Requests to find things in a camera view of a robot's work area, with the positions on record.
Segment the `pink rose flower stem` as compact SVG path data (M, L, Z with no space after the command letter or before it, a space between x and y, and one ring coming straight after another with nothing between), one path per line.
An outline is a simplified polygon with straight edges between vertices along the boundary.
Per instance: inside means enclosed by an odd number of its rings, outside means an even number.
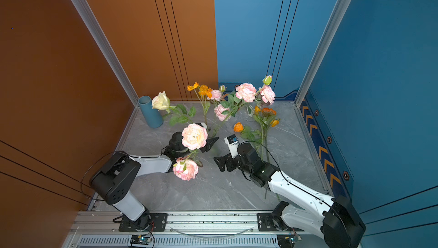
M255 106L260 108L271 108L276 100L276 94L271 88L273 77L267 75L262 80L262 87L256 88L253 84L244 82L235 87L235 90L225 92L225 102L223 106L229 108L222 112L227 114L227 119L234 117L238 111L246 109L248 115L253 118Z

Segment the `blue cylindrical vase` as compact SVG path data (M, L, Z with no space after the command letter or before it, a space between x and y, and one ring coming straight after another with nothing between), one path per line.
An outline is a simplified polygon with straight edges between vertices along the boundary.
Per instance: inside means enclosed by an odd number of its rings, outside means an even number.
M163 124L163 118L159 111L152 107L152 99L149 96L140 97L138 104L150 128L158 128Z

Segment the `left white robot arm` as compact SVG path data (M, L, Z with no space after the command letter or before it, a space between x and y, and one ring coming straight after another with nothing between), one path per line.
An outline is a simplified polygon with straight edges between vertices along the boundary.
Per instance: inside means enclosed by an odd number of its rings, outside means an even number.
M107 204L122 213L115 219L115 222L121 223L121 232L151 232L158 222L130 191L134 180L147 174L170 172L185 181L194 179L203 166L193 159L196 153L198 151L190 152L183 145L182 133L176 132L158 156L135 156L124 151L113 153L91 177L90 186Z

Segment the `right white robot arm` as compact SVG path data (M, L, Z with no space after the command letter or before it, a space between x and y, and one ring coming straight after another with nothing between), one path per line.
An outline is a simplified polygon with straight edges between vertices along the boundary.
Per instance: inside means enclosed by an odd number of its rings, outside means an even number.
M259 218L281 232L300 229L323 239L330 248L359 248L366 225L349 198L332 197L301 184L283 172L277 161L261 159L250 142L232 135L224 139L229 153L214 158L221 172L240 170L256 186L286 198L269 216Z

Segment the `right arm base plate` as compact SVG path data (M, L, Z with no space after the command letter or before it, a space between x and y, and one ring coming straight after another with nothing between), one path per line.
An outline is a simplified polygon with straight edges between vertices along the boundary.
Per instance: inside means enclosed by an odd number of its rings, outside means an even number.
M303 232L302 229L287 226L281 216L273 213L257 213L257 224L260 232Z

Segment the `orange poppy flower stem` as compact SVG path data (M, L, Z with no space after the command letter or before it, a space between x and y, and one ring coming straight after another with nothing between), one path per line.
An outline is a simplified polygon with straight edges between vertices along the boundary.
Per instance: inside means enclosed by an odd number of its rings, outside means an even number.
M204 122L207 124L207 115L211 107L212 89L207 85L200 85L195 82L193 85L187 86L187 91L194 92L203 108Z

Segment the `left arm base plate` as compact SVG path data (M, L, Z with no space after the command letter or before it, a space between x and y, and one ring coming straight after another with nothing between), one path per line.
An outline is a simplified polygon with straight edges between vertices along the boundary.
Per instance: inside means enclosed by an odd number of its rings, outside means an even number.
M142 214L136 221L127 216L120 220L120 232L164 232L167 225L167 213Z

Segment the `white rose flower stem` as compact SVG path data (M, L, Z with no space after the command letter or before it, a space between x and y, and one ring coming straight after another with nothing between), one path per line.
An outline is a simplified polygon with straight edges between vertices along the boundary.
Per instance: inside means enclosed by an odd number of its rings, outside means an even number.
M192 119L196 110L191 109L188 111L183 104L176 106L171 105L171 101L165 92L159 92L158 95L152 99L152 107L159 111L165 111L168 123L172 127L177 124L187 124L187 127L183 130L185 135L191 133L198 133L201 136L206 135L206 129L199 124L195 124Z

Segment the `red orange flower stem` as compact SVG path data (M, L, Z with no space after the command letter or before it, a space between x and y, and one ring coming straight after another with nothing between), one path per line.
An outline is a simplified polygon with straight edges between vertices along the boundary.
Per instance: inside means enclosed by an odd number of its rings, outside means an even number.
M257 141L256 150L262 161L269 162L268 133L271 128L279 124L280 119L277 118L277 112L274 109L260 108L259 106L255 106L253 118L260 126L253 132Z

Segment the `pink peony flower stem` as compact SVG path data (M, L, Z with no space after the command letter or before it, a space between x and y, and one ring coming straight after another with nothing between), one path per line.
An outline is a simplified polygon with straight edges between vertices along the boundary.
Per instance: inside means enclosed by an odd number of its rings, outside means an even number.
M225 85L221 85L219 89L213 89L211 91L211 97L209 99L212 103L214 103L214 114L220 122L227 121L227 114L223 114L222 112L228 111L229 108L223 106L225 102Z

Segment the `large pink ranunculus stem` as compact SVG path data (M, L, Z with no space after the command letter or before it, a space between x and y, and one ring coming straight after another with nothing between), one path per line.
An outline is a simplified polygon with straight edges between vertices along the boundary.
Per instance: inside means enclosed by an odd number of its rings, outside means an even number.
M177 158L176 163L173 164L172 171L176 177L183 181L196 178L199 169L203 167L197 156L201 148L207 144L207 138L207 130L199 124L189 124L182 131L182 145L188 149L188 153Z

